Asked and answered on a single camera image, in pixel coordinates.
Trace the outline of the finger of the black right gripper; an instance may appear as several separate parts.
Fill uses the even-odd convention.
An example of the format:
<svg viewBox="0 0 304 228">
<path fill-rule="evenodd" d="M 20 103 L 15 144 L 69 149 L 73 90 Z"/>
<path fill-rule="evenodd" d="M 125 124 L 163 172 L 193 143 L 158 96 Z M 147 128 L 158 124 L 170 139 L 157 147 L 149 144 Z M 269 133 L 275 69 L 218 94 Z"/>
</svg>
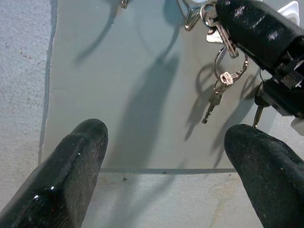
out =
<svg viewBox="0 0 304 228">
<path fill-rule="evenodd" d="M 304 90 L 289 89 L 273 79 L 263 81 L 256 89 L 255 103 L 259 107 L 272 106 L 282 116 L 303 117 Z"/>
<path fill-rule="evenodd" d="M 304 30 L 257 0 L 219 0 L 218 19 L 232 41 L 262 69 L 275 69 L 282 55 L 297 54 Z"/>
</svg>

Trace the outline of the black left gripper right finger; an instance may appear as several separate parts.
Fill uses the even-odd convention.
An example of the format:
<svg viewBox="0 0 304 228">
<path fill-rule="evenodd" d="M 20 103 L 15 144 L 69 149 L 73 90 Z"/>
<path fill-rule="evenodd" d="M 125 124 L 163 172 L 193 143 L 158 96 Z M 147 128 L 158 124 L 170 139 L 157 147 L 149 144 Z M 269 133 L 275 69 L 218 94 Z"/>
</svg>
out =
<svg viewBox="0 0 304 228">
<path fill-rule="evenodd" d="M 286 143 L 237 124 L 226 131 L 224 149 L 263 227 L 304 226 L 304 161 Z"/>
</svg>

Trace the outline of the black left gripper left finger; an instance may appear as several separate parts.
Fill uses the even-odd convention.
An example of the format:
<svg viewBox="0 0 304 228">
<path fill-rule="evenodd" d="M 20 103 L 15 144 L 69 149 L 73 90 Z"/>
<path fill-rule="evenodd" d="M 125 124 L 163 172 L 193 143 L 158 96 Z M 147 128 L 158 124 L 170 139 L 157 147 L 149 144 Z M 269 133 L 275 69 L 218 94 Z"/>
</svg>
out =
<svg viewBox="0 0 304 228">
<path fill-rule="evenodd" d="M 2 228 L 79 228 L 105 158 L 108 129 L 80 123 L 24 181 L 0 212 Z"/>
</svg>

